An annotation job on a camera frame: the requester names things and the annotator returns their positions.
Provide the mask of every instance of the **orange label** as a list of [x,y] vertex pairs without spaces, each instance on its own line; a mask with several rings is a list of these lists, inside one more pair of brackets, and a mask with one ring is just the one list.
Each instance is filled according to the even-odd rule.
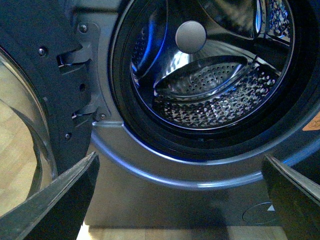
[[320,130],[320,112],[302,130],[303,131],[317,131],[317,130]]

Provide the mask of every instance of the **washing machine drum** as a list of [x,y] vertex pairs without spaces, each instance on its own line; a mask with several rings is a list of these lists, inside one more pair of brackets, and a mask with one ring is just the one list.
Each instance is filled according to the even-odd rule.
[[190,162],[232,158],[318,108],[319,3],[132,1],[109,68],[113,99],[142,144]]

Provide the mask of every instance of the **washing machine door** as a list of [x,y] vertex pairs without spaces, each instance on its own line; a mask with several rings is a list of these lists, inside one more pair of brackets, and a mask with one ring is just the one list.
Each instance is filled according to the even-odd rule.
[[92,114],[79,114],[91,100],[86,60],[64,62],[82,45],[58,1],[1,1],[0,16],[1,102],[39,138],[55,177],[90,142]]
[[58,1],[1,1],[0,26],[1,216],[86,156],[92,112],[80,114],[86,60],[64,62],[83,47]]

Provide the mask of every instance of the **screw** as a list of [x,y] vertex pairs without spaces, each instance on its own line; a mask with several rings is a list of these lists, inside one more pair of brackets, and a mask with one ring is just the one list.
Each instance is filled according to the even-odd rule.
[[64,136],[65,140],[69,140],[71,138],[71,133],[67,133],[65,136]]
[[106,118],[106,115],[105,115],[104,113],[101,113],[101,114],[100,114],[100,119],[103,120],[103,119],[105,119],[105,118]]
[[81,25],[79,26],[79,31],[80,31],[81,33],[85,34],[85,33],[88,31],[88,27],[87,27],[86,25],[84,25],[84,24],[81,24]]
[[40,48],[38,49],[38,53],[39,53],[39,55],[40,55],[41,57],[44,57],[45,55],[47,55],[47,50],[46,50],[46,48],[44,48],[44,47],[40,47]]

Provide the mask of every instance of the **washing machine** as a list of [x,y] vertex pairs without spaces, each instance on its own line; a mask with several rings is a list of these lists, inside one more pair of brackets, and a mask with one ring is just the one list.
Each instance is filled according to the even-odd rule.
[[318,181],[319,1],[28,2],[3,3],[0,46],[56,174],[99,154],[87,225],[277,225],[265,155]]

